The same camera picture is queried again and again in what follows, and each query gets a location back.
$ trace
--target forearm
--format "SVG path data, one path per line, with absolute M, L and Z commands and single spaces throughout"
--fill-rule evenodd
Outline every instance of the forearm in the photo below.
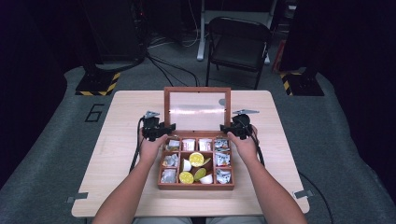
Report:
M 259 161 L 249 162 L 247 169 L 268 223 L 306 223 L 297 202 Z
M 151 165 L 139 162 L 99 208 L 93 223 L 132 223 Z

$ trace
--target box lid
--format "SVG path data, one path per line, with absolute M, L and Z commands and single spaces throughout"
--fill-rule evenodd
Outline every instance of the box lid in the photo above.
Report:
M 164 124 L 176 124 L 175 133 L 220 132 L 230 126 L 231 88 L 165 87 Z

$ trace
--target person's right arm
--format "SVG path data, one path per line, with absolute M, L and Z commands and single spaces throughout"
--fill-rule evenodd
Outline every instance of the person's right arm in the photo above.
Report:
M 251 137 L 241 140 L 232 133 L 238 153 L 250 174 L 254 190 L 268 223 L 306 223 L 305 216 L 291 195 L 268 173 L 257 158 L 256 145 Z

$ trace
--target person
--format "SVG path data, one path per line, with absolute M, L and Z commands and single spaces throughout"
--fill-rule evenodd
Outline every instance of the person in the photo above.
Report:
M 251 137 L 241 140 L 233 133 L 227 133 L 228 138 L 236 145 L 239 156 L 247 167 L 256 192 L 263 217 L 210 217 L 206 224 L 220 223 L 306 223 L 305 216 L 297 202 L 268 173 L 257 158 L 256 145 Z M 135 218 L 137 206 L 145 187 L 149 170 L 159 153 L 159 148 L 167 135 L 157 138 L 154 142 L 143 139 L 140 150 L 140 160 L 125 179 L 105 199 L 95 218 L 96 223 L 192 223 L 188 217 L 154 217 Z

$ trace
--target person's left arm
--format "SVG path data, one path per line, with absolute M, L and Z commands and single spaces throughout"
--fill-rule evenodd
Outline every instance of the person's left arm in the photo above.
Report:
M 93 223 L 132 223 L 149 170 L 166 138 L 165 134 L 154 142 L 143 140 L 139 162 L 106 198 L 96 213 Z

